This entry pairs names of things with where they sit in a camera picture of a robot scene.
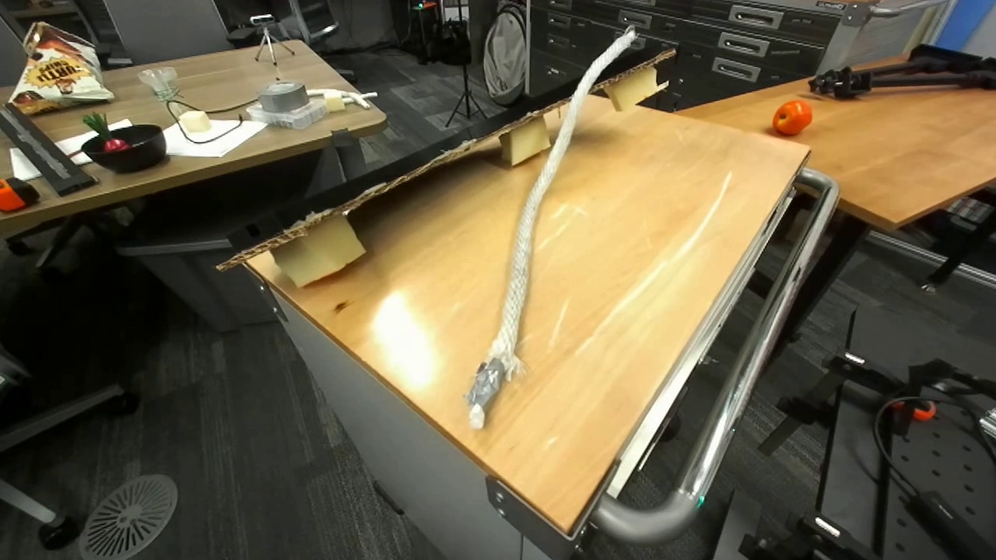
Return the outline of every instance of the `small fan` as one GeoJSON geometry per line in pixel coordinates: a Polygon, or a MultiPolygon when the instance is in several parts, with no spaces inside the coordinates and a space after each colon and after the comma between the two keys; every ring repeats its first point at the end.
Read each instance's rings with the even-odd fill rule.
{"type": "Polygon", "coordinates": [[[81,535],[83,560],[126,560],[146,551],[178,510],[178,485],[168,475],[140,475],[118,485],[90,513],[81,535]]]}

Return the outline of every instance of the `wood panel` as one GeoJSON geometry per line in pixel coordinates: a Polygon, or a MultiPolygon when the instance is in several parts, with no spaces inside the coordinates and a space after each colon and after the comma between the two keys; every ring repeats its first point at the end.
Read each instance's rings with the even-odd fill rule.
{"type": "Polygon", "coordinates": [[[828,101],[794,80],[681,116],[764,130],[771,111],[794,96],[814,111],[796,143],[811,145],[811,169],[840,179],[840,207],[870,227],[906,227],[996,176],[994,90],[883,88],[828,101]]]}
{"type": "MultiPolygon", "coordinates": [[[[258,47],[246,50],[223,50],[223,53],[209,53],[209,55],[190,55],[190,58],[173,58],[173,62],[157,62],[157,64],[133,64],[133,67],[118,67],[106,72],[106,85],[116,94],[112,104],[106,105],[81,105],[81,108],[64,108],[64,111],[45,111],[34,116],[34,123],[58,140],[58,136],[73,136],[83,133],[88,127],[81,123],[81,116],[99,108],[106,111],[109,122],[132,119],[133,123],[172,123],[172,116],[166,105],[136,80],[143,67],[173,67],[178,72],[178,96],[200,105],[200,108],[228,108],[228,105],[246,105],[255,104],[255,94],[274,80],[301,80],[306,88],[339,88],[351,90],[351,85],[334,72],[315,50],[308,50],[300,39],[285,44],[291,55],[285,55],[280,47],[280,64],[274,67],[268,58],[255,58],[258,47]]],[[[0,216],[0,230],[16,234],[53,219],[90,211],[90,207],[106,207],[118,204],[126,200],[140,200],[148,194],[187,187],[195,179],[221,176],[230,172],[291,158],[301,153],[315,153],[327,143],[334,130],[370,130],[378,127],[385,116],[378,108],[358,108],[348,105],[345,111],[334,111],[330,119],[312,123],[312,127],[268,127],[246,140],[239,148],[228,153],[223,158],[168,158],[166,165],[156,165],[148,172],[136,173],[112,173],[99,165],[88,165],[88,173],[96,176],[96,187],[78,189],[71,195],[57,195],[49,187],[41,187],[41,201],[28,211],[18,216],[0,216]]],[[[8,158],[5,158],[5,136],[0,136],[0,176],[8,176],[8,158]]]]}
{"type": "Polygon", "coordinates": [[[804,158],[801,143],[587,101],[538,222],[522,374],[482,432],[468,389],[540,158],[506,172],[485,143],[363,204],[367,258],[308,288],[270,258],[251,267],[568,533],[804,158]]]}

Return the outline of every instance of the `desk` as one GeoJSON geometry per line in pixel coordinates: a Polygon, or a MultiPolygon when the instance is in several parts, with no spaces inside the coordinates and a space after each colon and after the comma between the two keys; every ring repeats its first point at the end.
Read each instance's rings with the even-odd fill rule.
{"type": "MultiPolygon", "coordinates": [[[[280,74],[315,88],[339,88],[351,90],[351,85],[334,72],[317,53],[312,53],[306,44],[289,39],[294,55],[280,53],[280,74]]],[[[248,104],[268,80],[274,80],[274,67],[268,62],[255,62],[255,47],[246,50],[223,50],[209,55],[190,55],[163,62],[178,67],[178,94],[200,105],[200,108],[221,108],[232,104],[248,104]]],[[[106,72],[106,85],[116,94],[106,105],[78,105],[64,111],[45,111],[36,116],[36,127],[49,133],[53,140],[81,133],[81,116],[83,111],[106,111],[109,122],[132,119],[133,123],[172,123],[172,116],[163,108],[163,104],[136,80],[136,74],[148,64],[133,67],[116,67],[106,72]]],[[[0,234],[18,234],[28,227],[36,227],[43,222],[71,219],[81,211],[96,211],[106,204],[132,201],[140,195],[152,195],[163,189],[190,187],[209,176],[232,173],[255,165],[283,163],[301,153],[317,153],[327,145],[334,130],[370,130],[378,127],[385,116],[378,108],[354,108],[337,111],[312,127],[268,127],[255,133],[239,148],[228,153],[223,158],[168,158],[166,165],[156,165],[148,172],[136,173],[112,173],[99,165],[88,165],[88,173],[96,176],[94,187],[78,189],[71,195],[57,195],[49,187],[41,189],[41,201],[34,207],[25,207],[18,216],[0,216],[0,234]]],[[[8,176],[8,156],[5,140],[0,136],[0,176],[8,176]]]]}
{"type": "Polygon", "coordinates": [[[373,200],[351,216],[367,256],[306,288],[268,256],[248,267],[384,496],[450,558],[522,558],[501,517],[515,500],[562,539],[586,528],[747,287],[807,153],[587,101],[538,219],[522,376],[482,432],[468,389],[540,158],[501,169],[485,143],[373,200]]]}
{"type": "Polygon", "coordinates": [[[814,122],[796,143],[811,145],[811,169],[840,179],[844,222],[801,291],[790,329],[809,313],[868,227],[908,227],[996,176],[994,90],[882,88],[860,101],[828,101],[811,96],[807,80],[790,80],[681,116],[764,130],[776,105],[794,96],[811,104],[814,122]]]}

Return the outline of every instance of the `papers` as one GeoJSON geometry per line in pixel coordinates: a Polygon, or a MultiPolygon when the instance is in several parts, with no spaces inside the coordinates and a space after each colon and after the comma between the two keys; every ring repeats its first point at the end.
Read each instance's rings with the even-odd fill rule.
{"type": "MultiPolygon", "coordinates": [[[[83,145],[90,136],[94,136],[94,130],[83,130],[83,133],[73,133],[73,136],[58,140],[57,145],[58,145],[64,156],[71,156],[73,165],[83,165],[83,163],[90,163],[90,158],[88,158],[88,153],[81,153],[81,145],[83,145]]],[[[11,172],[11,176],[18,176],[18,179],[34,179],[34,176],[36,176],[36,169],[31,165],[31,158],[28,158],[23,148],[8,148],[8,172],[11,172]]]]}
{"type": "Polygon", "coordinates": [[[264,123],[260,122],[211,122],[209,130],[184,133],[179,123],[166,127],[166,153],[190,156],[190,158],[221,158],[230,148],[244,145],[255,136],[264,123]]]}

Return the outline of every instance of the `filing cabinet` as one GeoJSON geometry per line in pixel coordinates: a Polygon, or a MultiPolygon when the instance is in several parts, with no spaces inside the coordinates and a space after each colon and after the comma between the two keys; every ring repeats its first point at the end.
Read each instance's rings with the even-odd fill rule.
{"type": "Polygon", "coordinates": [[[771,0],[525,0],[525,13],[525,96],[576,85],[623,27],[634,27],[642,39],[627,55],[676,50],[662,67],[670,90],[646,101],[660,108],[814,74],[848,26],[833,8],[771,0]]]}

